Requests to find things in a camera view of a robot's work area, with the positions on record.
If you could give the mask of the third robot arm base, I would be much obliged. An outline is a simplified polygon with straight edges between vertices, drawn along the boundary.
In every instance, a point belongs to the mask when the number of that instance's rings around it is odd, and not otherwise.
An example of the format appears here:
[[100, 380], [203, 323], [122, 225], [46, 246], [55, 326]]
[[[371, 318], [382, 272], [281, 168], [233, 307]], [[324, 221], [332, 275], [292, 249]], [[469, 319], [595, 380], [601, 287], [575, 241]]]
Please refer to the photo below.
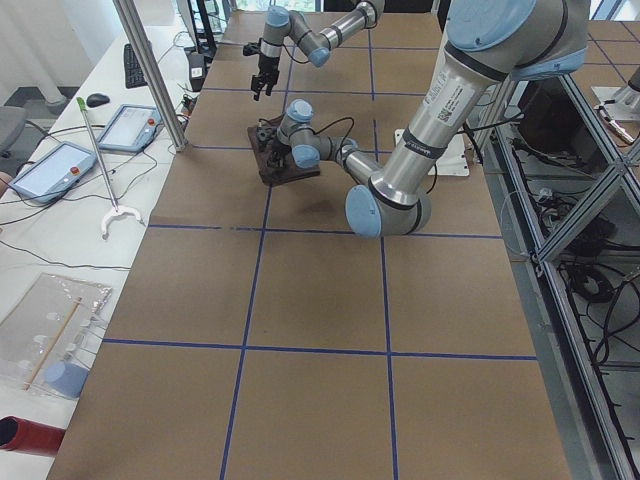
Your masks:
[[624, 86], [594, 86], [591, 90], [598, 100], [596, 109], [601, 111], [606, 119], [639, 120], [639, 69], [636, 69]]

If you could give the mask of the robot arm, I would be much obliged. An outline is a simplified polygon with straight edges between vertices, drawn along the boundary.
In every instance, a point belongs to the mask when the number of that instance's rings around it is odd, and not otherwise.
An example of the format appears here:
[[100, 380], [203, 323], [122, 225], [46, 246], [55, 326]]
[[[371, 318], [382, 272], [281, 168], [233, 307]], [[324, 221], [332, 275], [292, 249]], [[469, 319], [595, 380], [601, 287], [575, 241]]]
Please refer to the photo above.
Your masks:
[[276, 130], [299, 168], [322, 160], [355, 181], [345, 213], [356, 234], [379, 238], [422, 228], [431, 212], [421, 184], [492, 85], [557, 77], [584, 63], [587, 1], [454, 1], [441, 51], [443, 64], [388, 161], [368, 158], [350, 138], [328, 137], [310, 126], [314, 111], [292, 101]]
[[270, 96], [277, 84], [286, 38], [295, 43], [312, 65], [322, 67], [329, 60], [331, 52], [346, 40], [359, 31], [374, 28], [384, 13], [384, 7], [384, 1], [356, 1], [350, 12], [321, 31], [314, 32], [301, 12], [283, 6], [270, 6], [259, 41], [243, 47], [244, 56], [258, 56], [259, 72], [251, 79], [254, 100], [260, 99], [263, 90]]

